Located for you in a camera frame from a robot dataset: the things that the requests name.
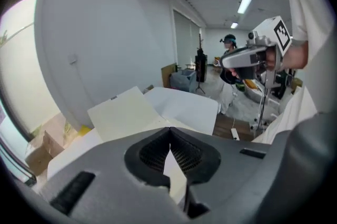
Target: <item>black cable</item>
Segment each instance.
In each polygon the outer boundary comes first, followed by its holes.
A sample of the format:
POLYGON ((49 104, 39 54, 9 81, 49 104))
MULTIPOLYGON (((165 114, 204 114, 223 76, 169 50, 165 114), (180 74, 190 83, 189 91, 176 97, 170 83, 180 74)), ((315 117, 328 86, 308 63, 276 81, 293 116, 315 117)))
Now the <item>black cable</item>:
POLYGON ((267 94, 268 94, 268 90, 264 87, 263 105, 262 105, 261 114, 260 114, 260 118, 259 118, 259 124, 257 125, 257 129, 259 129, 260 124, 262 123, 262 116, 263 116, 263 112, 264 112, 264 105, 265 105, 265 99, 267 97, 267 94))

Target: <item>white shirt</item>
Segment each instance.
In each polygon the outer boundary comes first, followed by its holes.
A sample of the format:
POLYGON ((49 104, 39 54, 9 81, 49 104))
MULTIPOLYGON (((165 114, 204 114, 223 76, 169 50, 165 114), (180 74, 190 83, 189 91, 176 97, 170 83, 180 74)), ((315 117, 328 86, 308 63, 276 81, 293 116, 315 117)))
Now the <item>white shirt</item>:
POLYGON ((335 42, 331 40, 335 27, 334 11, 328 0, 289 0, 289 3, 293 39, 309 44, 304 84, 289 100, 283 113, 254 142, 272 143, 277 133, 292 130, 318 112, 330 111, 335 103, 335 88, 331 86, 336 82, 334 65, 337 61, 333 58, 335 42))

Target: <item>fluorescent light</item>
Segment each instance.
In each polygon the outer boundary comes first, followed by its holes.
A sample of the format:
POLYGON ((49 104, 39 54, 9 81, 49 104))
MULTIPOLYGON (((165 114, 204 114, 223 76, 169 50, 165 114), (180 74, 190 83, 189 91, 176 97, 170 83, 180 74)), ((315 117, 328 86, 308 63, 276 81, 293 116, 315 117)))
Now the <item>fluorescent light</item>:
POLYGON ((244 14, 252 0, 241 0, 237 13, 244 14))
POLYGON ((237 27, 237 23, 232 23, 232 25, 231 25, 231 28, 236 28, 237 27))

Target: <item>white sleeve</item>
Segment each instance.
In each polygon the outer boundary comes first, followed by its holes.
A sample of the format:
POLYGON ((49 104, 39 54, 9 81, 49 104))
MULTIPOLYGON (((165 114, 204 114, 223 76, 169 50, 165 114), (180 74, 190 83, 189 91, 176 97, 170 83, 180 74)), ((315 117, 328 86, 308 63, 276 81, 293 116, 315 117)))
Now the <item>white sleeve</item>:
POLYGON ((308 62, 333 32, 334 11, 328 0, 289 0, 293 39, 309 44, 308 62))

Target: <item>wooden floor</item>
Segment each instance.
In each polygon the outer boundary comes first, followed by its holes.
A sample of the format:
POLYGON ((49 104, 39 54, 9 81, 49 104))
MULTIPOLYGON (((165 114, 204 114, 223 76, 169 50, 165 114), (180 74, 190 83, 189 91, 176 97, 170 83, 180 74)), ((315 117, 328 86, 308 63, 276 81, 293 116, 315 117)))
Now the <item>wooden floor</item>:
MULTIPOLYGON (((231 134, 232 126, 233 118, 227 117, 224 114, 218 114, 215 121, 213 135, 233 139, 231 134)), ((236 128, 240 140, 252 141, 254 139, 248 122, 235 120, 234 128, 236 128)))

